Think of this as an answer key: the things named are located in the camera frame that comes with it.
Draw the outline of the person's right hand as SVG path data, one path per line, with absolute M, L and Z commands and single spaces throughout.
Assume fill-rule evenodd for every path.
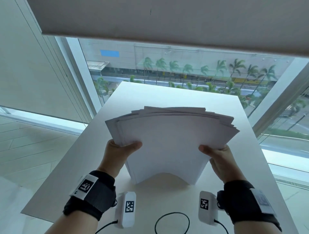
M 211 166 L 219 179 L 226 184 L 230 181 L 246 181 L 244 174 L 238 167 L 228 145 L 222 158 L 210 158 Z

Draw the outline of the person's left hand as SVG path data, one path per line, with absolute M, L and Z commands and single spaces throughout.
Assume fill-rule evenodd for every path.
M 121 147 L 113 139 L 106 144 L 103 159 L 97 170 L 116 178 L 130 155 L 123 155 Z

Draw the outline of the stack of white paper sheets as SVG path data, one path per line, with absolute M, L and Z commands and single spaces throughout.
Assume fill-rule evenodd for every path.
M 125 163 L 134 184 L 167 173 L 195 185 L 210 160 L 199 146 L 222 149 L 239 133 L 233 121 L 200 107 L 145 106 L 105 123 L 117 145 L 142 143 Z

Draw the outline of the person's left forearm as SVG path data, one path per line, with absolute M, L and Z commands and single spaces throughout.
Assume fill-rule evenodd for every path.
M 61 215 L 44 234 L 95 234 L 98 220 L 82 211 Z

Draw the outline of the person's right forearm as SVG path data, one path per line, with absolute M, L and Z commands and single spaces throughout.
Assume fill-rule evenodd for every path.
M 241 221 L 234 224 L 234 234 L 282 234 L 273 223 Z

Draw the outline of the white marker tag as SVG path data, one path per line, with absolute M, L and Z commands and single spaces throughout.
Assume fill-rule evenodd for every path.
M 265 194 L 260 189 L 250 188 L 260 210 L 264 214 L 276 216 L 274 209 L 266 198 Z
M 97 180 L 98 177 L 91 174 L 84 175 L 81 177 L 78 186 L 72 190 L 70 197 L 76 197 L 80 200 L 84 200 Z

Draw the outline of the white roller blind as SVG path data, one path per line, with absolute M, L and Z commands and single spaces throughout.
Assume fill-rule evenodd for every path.
M 26 0 L 0 0 L 0 106 L 80 123 L 87 107 L 53 36 L 43 36 Z

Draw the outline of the beige roller blind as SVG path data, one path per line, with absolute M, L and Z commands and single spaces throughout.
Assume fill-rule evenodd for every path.
M 309 0 L 27 0 L 43 34 L 309 57 Z

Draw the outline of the white window frame post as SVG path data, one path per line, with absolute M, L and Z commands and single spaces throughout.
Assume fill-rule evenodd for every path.
M 55 37 L 93 119 L 102 107 L 78 38 Z
M 262 102 L 248 116 L 259 137 L 309 87 L 309 58 L 297 57 Z

